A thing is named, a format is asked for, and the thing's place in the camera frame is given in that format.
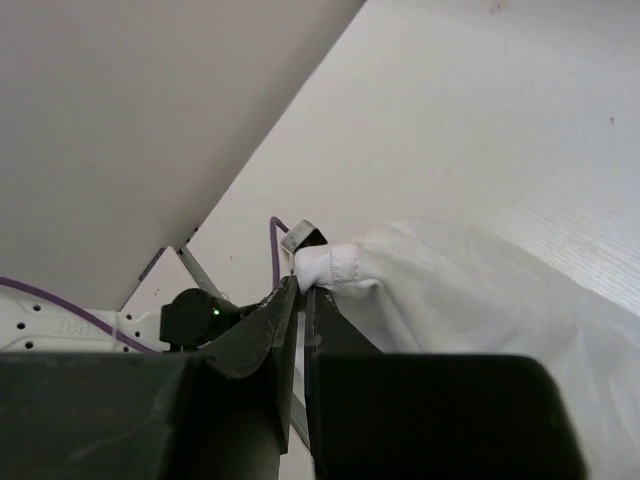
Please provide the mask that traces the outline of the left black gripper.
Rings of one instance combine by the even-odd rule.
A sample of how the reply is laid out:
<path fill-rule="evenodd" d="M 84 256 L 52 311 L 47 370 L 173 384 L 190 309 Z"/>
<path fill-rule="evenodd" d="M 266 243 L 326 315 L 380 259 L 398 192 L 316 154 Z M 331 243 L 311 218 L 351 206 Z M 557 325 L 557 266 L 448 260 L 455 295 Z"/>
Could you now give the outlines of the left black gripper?
<path fill-rule="evenodd" d="M 237 306 L 200 288 L 184 290 L 161 307 L 159 340 L 168 352 L 195 352 L 233 329 L 262 301 Z"/>

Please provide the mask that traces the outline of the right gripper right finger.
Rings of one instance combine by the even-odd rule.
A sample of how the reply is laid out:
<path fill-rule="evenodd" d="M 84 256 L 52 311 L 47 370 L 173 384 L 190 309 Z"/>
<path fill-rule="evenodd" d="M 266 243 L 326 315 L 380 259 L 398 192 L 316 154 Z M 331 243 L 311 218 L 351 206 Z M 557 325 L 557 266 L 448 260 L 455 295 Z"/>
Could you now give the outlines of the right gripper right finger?
<path fill-rule="evenodd" d="M 306 296 L 304 381 L 320 479 L 583 479 L 560 391 L 517 355 L 391 354 Z"/>

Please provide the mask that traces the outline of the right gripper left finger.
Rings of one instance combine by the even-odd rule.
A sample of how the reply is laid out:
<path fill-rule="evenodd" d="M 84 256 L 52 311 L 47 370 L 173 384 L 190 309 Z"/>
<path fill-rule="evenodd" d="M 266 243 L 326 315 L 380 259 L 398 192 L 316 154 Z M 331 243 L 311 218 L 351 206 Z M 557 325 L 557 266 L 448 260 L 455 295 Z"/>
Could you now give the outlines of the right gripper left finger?
<path fill-rule="evenodd" d="M 298 285 L 195 352 L 1 351 L 5 479 L 274 479 Z"/>

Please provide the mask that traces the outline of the white skirt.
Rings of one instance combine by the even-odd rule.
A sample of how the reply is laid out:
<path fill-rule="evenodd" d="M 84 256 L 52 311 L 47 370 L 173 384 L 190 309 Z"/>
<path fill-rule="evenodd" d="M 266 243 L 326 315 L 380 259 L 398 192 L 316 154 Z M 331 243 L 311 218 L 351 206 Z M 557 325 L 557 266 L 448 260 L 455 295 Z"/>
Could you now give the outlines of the white skirt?
<path fill-rule="evenodd" d="M 639 319 L 519 246 L 437 220 L 300 249 L 302 290 L 332 292 L 386 353 L 511 353 L 560 387 L 593 479 L 639 475 Z"/>

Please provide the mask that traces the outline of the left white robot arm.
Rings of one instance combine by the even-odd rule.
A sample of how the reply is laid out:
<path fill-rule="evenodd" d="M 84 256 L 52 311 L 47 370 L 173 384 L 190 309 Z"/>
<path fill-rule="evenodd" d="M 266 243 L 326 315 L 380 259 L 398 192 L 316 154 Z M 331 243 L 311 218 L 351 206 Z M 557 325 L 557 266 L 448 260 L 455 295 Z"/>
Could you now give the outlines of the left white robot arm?
<path fill-rule="evenodd" d="M 198 349 L 255 307 L 199 288 L 148 313 L 79 307 L 50 292 L 1 279 L 1 351 L 159 353 Z"/>

